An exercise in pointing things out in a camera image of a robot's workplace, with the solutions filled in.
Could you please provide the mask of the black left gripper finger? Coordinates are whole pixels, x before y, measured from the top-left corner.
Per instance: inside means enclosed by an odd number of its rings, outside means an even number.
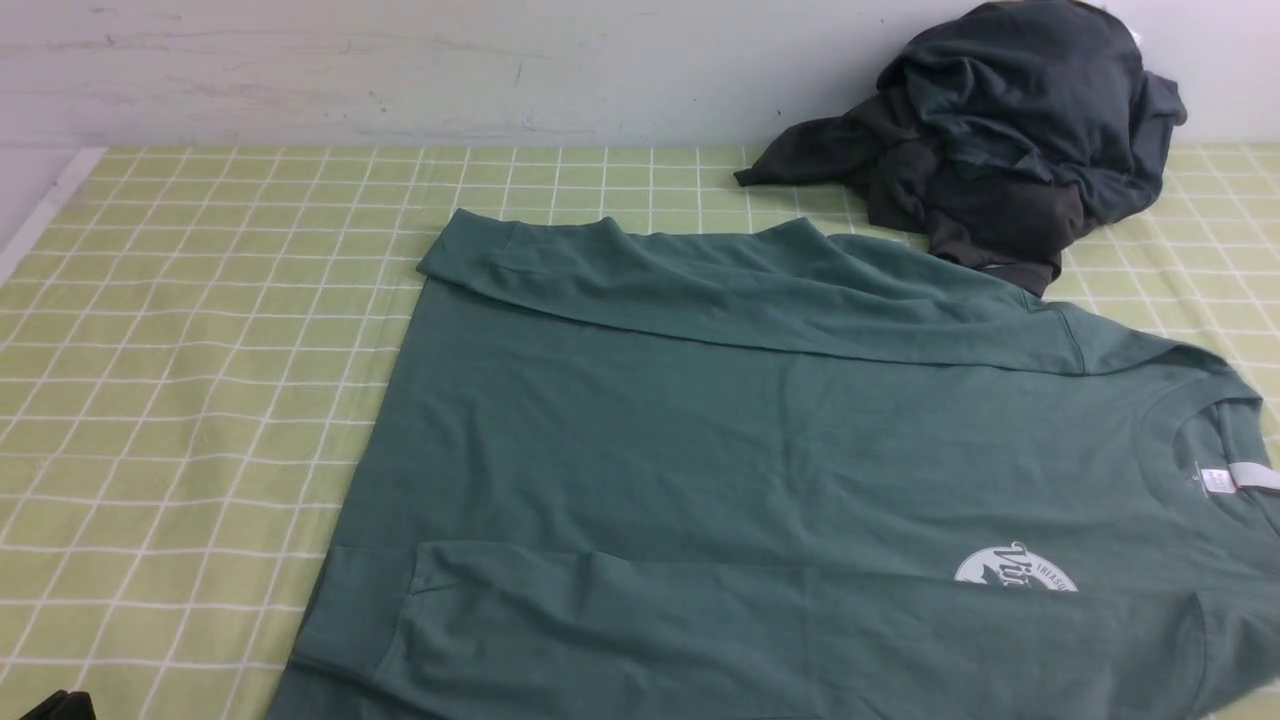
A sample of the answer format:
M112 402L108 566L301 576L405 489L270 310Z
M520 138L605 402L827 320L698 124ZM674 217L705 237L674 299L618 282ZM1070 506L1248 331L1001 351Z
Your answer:
M20 715L20 720L96 720L97 714L88 692L55 691L38 705Z

